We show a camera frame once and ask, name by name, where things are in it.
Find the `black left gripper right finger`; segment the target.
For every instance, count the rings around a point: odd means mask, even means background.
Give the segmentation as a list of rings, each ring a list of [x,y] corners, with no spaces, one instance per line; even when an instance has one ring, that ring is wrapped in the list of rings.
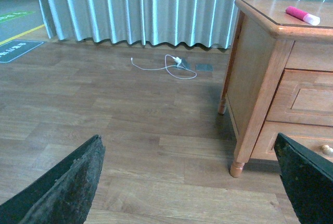
[[[279,133],[280,178],[300,223],[332,223],[332,162]]]

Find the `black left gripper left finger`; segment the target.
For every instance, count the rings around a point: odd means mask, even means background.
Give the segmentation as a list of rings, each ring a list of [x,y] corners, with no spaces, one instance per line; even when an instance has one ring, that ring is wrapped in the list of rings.
[[[1,204],[1,223],[84,223],[106,148],[92,136],[23,191]]]

